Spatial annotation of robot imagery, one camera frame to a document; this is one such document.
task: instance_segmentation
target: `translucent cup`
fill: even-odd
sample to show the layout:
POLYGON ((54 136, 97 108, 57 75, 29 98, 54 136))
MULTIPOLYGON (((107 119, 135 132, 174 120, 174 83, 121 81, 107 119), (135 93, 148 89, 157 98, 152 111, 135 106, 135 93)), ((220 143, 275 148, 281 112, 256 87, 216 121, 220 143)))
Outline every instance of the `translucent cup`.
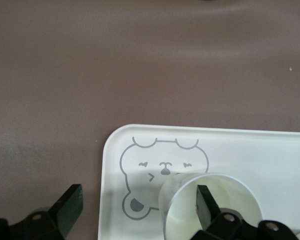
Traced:
POLYGON ((197 185, 206 185, 220 208, 241 214, 254 227, 262 211, 252 191, 223 173, 179 173, 169 176, 159 192, 159 211, 165 240, 190 240, 202 229, 196 212, 197 185))

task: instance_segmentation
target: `bear face drawing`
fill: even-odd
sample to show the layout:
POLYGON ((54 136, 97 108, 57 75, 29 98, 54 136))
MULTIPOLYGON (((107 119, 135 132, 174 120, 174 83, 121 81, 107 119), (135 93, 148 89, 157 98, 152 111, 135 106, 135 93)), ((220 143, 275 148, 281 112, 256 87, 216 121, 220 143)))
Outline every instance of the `bear face drawing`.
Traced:
POLYGON ((158 196, 167 176, 186 172, 207 172, 208 156, 198 147, 181 146, 177 139, 158 140, 140 145, 132 138, 120 158, 120 169, 125 175, 127 194, 122 210, 133 220, 144 219, 151 210, 159 210, 158 196))

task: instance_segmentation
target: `metal bolt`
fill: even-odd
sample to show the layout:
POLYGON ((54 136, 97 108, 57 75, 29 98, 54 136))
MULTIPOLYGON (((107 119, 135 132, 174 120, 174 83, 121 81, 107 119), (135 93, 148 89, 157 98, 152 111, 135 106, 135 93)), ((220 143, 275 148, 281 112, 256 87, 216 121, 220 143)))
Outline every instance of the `metal bolt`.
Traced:
POLYGON ((42 218, 42 216, 41 216, 41 214, 37 214, 37 215, 34 215, 33 217, 32 217, 32 220, 39 220, 39 219, 41 219, 42 218))
POLYGON ((229 222, 234 222, 236 219, 234 216, 232 216, 231 214, 226 214, 223 216, 225 220, 229 221, 229 222))
POLYGON ((266 227, 268 228, 268 229, 270 229, 270 230, 272 230, 272 231, 278 231, 279 230, 279 227, 275 224, 275 223, 273 223, 273 222, 267 222, 266 224, 266 227))

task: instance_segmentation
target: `brown tabletop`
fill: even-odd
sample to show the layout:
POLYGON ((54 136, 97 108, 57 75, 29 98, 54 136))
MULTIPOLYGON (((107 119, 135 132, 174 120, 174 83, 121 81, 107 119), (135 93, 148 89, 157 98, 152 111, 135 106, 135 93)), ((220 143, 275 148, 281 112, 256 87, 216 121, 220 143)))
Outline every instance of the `brown tabletop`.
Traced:
POLYGON ((300 132, 300 0, 0 1, 0 218, 83 185, 126 124, 300 132))

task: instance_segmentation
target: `cup rim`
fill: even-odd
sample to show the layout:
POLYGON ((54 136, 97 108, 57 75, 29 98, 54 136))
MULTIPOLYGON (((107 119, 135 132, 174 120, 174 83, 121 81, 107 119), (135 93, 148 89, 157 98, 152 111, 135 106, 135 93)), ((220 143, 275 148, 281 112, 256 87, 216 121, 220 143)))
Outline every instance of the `cup rim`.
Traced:
POLYGON ((171 208, 171 205, 173 204, 174 200, 176 199, 176 197, 179 195, 179 193, 185 188, 187 187, 189 184, 193 183, 194 181, 202 178, 202 177, 208 177, 208 176, 220 176, 220 177, 226 177, 226 178, 229 178, 229 179, 232 179, 234 181, 236 181, 237 183, 239 183, 240 185, 242 185, 244 188, 246 188, 246 190, 248 190, 248 192, 252 195, 252 197, 255 199, 255 202, 260 210, 260 214, 261 216, 263 217, 264 214, 263 214, 263 211, 260 207, 260 204, 259 204, 259 201, 256 197, 256 195, 252 192, 252 190, 245 184, 243 183, 241 180, 239 180, 238 178, 234 177, 234 176, 231 176, 229 174, 226 174, 226 173, 222 173, 222 172, 193 172, 193 173, 190 173, 190 172, 183 172, 183 173, 180 173, 180 174, 184 174, 184 175, 188 175, 189 179, 188 181, 186 181, 173 195, 173 197, 171 198, 170 202, 169 202, 169 205, 168 205, 168 208, 167 208, 167 214, 164 216, 164 220, 163 220, 163 237, 164 237, 164 240, 167 239, 167 236, 166 236, 166 227, 167 227, 167 218, 168 218, 168 215, 169 215, 169 211, 170 211, 170 208, 171 208))

